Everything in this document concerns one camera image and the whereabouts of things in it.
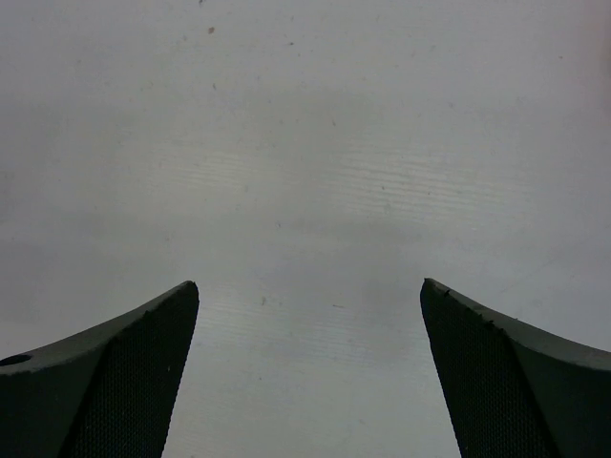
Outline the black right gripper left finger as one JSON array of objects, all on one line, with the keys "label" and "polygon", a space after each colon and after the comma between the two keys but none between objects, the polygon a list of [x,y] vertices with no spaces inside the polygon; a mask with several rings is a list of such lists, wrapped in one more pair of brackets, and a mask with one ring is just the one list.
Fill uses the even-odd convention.
[{"label": "black right gripper left finger", "polygon": [[159,457],[199,311],[186,281],[1,361],[4,457]]}]

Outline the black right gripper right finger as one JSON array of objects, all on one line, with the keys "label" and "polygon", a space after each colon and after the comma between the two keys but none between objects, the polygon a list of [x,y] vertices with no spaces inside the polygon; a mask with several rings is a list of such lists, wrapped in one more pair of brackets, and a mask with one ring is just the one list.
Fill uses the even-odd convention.
[{"label": "black right gripper right finger", "polygon": [[610,354],[426,279],[421,311],[464,457],[607,457]]}]

